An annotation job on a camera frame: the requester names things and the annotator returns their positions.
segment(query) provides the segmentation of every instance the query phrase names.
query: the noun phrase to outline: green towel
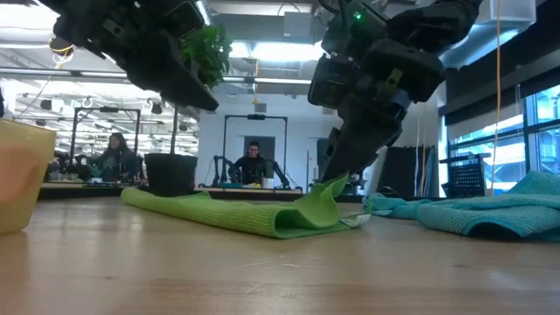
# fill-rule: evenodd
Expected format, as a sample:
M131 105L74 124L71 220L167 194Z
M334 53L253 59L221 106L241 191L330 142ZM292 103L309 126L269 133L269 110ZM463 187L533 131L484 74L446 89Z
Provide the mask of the green towel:
M347 177L316 185L312 193L291 203L253 205L214 200L207 192L163 198L135 188L122 191L122 201L159 214L257 235L289 239L345 231L360 225L363 216L345 218L334 201Z

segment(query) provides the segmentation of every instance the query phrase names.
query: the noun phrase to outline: teal cloth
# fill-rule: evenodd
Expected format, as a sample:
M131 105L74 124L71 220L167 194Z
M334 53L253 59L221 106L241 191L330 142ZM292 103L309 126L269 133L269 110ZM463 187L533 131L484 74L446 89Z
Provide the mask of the teal cloth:
M460 235L560 242L560 178L543 172L530 172L500 196L407 202L373 194L364 198L364 209Z

